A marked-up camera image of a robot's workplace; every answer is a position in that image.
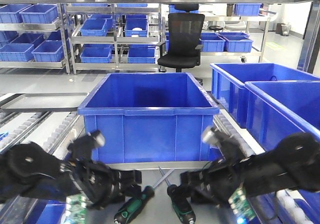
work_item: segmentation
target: blue storage crate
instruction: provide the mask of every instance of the blue storage crate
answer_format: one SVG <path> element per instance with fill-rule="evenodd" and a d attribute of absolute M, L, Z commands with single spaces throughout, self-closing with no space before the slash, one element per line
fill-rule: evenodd
<path fill-rule="evenodd" d="M 23 33 L 22 35 L 14 39 L 11 43 L 29 43 L 33 44 L 34 48 L 36 48 L 44 40 L 44 35 L 42 33 Z"/>
<path fill-rule="evenodd" d="M 237 16 L 259 16 L 261 3 L 239 3 L 234 7 Z"/>
<path fill-rule="evenodd" d="M 60 62 L 64 58 L 62 41 L 44 41 L 32 54 L 37 62 Z"/>
<path fill-rule="evenodd" d="M 267 151 L 286 136 L 308 132 L 320 141 L 320 81 L 248 81 L 246 128 Z"/>
<path fill-rule="evenodd" d="M 8 4 L 0 8 L 0 23 L 22 23 L 19 14 L 23 9 L 31 6 L 30 4 Z"/>
<path fill-rule="evenodd" d="M 66 38 L 69 37 L 68 30 L 64 31 L 64 35 Z M 61 39 L 61 30 L 52 31 L 46 40 L 47 41 L 61 41 L 62 40 Z"/>
<path fill-rule="evenodd" d="M 110 63 L 111 48 L 87 47 L 83 49 L 80 58 L 82 63 Z"/>
<path fill-rule="evenodd" d="M 52 23 L 58 17 L 57 5 L 35 4 L 19 12 L 24 23 Z"/>
<path fill-rule="evenodd" d="M 0 41 L 12 41 L 18 36 L 16 31 L 0 31 Z"/>
<path fill-rule="evenodd" d="M 220 101 L 241 128 L 246 128 L 249 81 L 320 80 L 307 72 L 274 63 L 211 64 L 213 96 Z"/>
<path fill-rule="evenodd" d="M 147 3 L 117 3 L 118 8 L 146 8 Z"/>
<path fill-rule="evenodd" d="M 84 44 L 84 48 L 112 48 L 112 44 Z"/>
<path fill-rule="evenodd" d="M 82 36 L 105 37 L 108 29 L 108 20 L 106 19 L 87 19 L 80 29 Z"/>
<path fill-rule="evenodd" d="M 154 48 L 131 48 L 128 52 L 128 63 L 155 63 Z"/>
<path fill-rule="evenodd" d="M 218 106 L 188 73 L 111 73 L 78 108 L 87 132 L 107 145 L 94 152 L 105 163 L 207 161 L 201 133 Z"/>
<path fill-rule="evenodd" d="M 249 53 L 252 49 L 253 40 L 242 36 L 223 36 L 225 50 L 229 53 Z"/>
<path fill-rule="evenodd" d="M 245 37 L 245 38 L 249 38 L 250 35 L 244 32 L 236 32 L 236 31 L 229 31 L 229 32 L 217 32 L 216 33 L 218 36 L 221 37 L 230 37 L 230 36 L 235 36 L 235 37 Z"/>
<path fill-rule="evenodd" d="M 72 3 L 73 7 L 107 7 L 108 3 Z"/>
<path fill-rule="evenodd" d="M 225 40 L 214 32 L 211 35 L 201 34 L 202 52 L 223 52 L 225 48 Z"/>
<path fill-rule="evenodd" d="M 141 28 L 142 30 L 133 30 L 133 28 Z M 128 19 L 124 26 L 124 33 L 126 37 L 132 35 L 139 35 L 139 37 L 148 36 L 148 22 L 147 19 Z"/>
<path fill-rule="evenodd" d="M 5 45 L 9 44 L 9 40 L 0 40 L 0 48 L 4 47 Z"/>
<path fill-rule="evenodd" d="M 7 44 L 0 49 L 0 58 L 4 62 L 28 62 L 34 58 L 34 45 L 26 43 Z"/>
<path fill-rule="evenodd" d="M 186 11 L 184 10 L 177 10 L 175 9 L 175 5 L 174 4 L 170 4 L 169 5 L 169 13 L 185 13 Z M 199 10 L 192 10 L 190 11 L 190 13 L 199 13 Z"/>
<path fill-rule="evenodd" d="M 125 19 L 147 19 L 147 15 L 125 15 Z"/>

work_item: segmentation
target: wall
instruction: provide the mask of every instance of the wall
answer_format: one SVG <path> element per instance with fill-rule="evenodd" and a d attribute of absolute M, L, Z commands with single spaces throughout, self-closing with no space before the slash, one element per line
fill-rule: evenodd
<path fill-rule="evenodd" d="M 311 2 L 283 4 L 281 22 L 291 25 L 291 31 L 304 34 Z"/>

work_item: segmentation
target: green screwdriver handle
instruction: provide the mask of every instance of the green screwdriver handle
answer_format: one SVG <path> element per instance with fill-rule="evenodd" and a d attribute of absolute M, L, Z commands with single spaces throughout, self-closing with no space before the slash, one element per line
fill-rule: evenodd
<path fill-rule="evenodd" d="M 114 215 L 115 224 L 128 224 L 135 219 L 144 209 L 147 202 L 155 196 L 155 190 L 152 186 L 147 185 L 140 197 L 129 199 L 119 211 Z"/>

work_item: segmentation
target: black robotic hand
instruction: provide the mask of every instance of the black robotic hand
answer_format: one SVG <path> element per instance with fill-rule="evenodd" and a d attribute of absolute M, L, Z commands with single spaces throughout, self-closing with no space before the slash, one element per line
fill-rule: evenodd
<path fill-rule="evenodd" d="M 237 149 L 235 140 L 219 131 L 211 141 Z M 228 199 L 242 185 L 247 197 L 256 197 L 283 189 L 320 191 L 320 143 L 309 133 L 287 136 L 274 150 L 242 159 L 212 162 L 209 168 L 181 174 L 184 193 L 194 202 L 229 206 Z"/>
<path fill-rule="evenodd" d="M 64 202 L 83 192 L 101 209 L 128 189 L 140 188 L 141 172 L 116 170 L 91 160 L 92 149 L 104 145 L 99 131 L 80 137 L 68 147 L 70 157 L 59 160 L 34 142 L 11 147 L 0 155 L 0 203 L 17 195 Z"/>

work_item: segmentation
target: screwdriver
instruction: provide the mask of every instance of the screwdriver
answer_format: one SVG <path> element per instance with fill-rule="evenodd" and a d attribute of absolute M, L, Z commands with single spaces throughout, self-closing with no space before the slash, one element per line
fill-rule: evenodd
<path fill-rule="evenodd" d="M 164 171 L 159 166 L 159 171 L 162 176 L 165 176 Z M 168 178 L 165 178 L 165 182 L 168 185 L 166 192 L 171 198 L 173 209 L 178 216 L 179 220 L 183 224 L 194 224 L 196 222 L 196 215 L 192 210 L 190 203 L 186 197 L 181 196 L 181 194 L 176 193 L 177 185 L 171 184 Z"/>
<path fill-rule="evenodd" d="M 128 224 L 135 219 L 144 209 L 147 202 L 154 197 L 155 189 L 174 171 L 170 169 L 153 186 L 147 185 L 139 197 L 132 197 L 114 215 L 115 224 Z"/>

